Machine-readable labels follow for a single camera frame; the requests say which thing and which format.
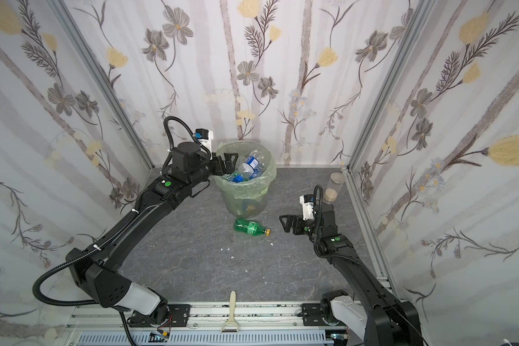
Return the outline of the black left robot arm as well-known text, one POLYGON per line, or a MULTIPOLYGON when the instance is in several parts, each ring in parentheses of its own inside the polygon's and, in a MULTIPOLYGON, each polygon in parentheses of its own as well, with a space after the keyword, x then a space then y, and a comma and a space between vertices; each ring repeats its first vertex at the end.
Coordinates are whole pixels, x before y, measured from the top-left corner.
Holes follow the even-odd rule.
POLYGON ((119 274, 119 268, 136 245, 186 198, 196 197, 193 188, 208 183, 212 176, 231 174, 238 155, 217 155, 206 146, 207 131, 191 131, 180 118, 169 116, 163 121, 170 145, 161 174, 136 197, 135 206, 108 233, 86 249, 73 249, 66 261, 41 275, 33 284, 33 295, 51 306, 100 305, 120 313, 134 311, 153 327, 169 322, 171 311, 166 298, 151 288, 134 283, 119 274), (190 141, 176 144, 170 122, 179 123, 190 135, 190 141), (77 287, 88 300, 60 301, 45 295, 41 286, 62 270, 69 270, 77 287))

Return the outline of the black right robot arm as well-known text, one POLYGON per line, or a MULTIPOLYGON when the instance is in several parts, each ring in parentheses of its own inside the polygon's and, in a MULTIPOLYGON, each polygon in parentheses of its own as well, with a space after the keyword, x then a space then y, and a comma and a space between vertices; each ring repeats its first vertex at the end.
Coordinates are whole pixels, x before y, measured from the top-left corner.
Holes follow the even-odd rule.
POLYGON ((323 295, 324 322, 343 323, 363 345, 427 345, 414 304, 399 300, 366 267, 353 243, 338 232, 334 206, 323 197, 322 186, 316 185, 312 194, 301 196, 301 215, 279 220, 284 232, 307 235, 316 256, 338 270, 353 290, 353 296, 337 291, 323 295))

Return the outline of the green bottle yellow cap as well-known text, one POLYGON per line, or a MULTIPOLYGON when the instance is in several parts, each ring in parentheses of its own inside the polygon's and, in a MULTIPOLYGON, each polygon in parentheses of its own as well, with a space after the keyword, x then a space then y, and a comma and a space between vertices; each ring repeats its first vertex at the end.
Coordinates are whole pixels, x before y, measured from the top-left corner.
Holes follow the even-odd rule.
POLYGON ((233 228, 235 232, 251 236, 270 236, 271 233, 271 229, 262 226, 260 223, 245 219, 236 219, 233 228))

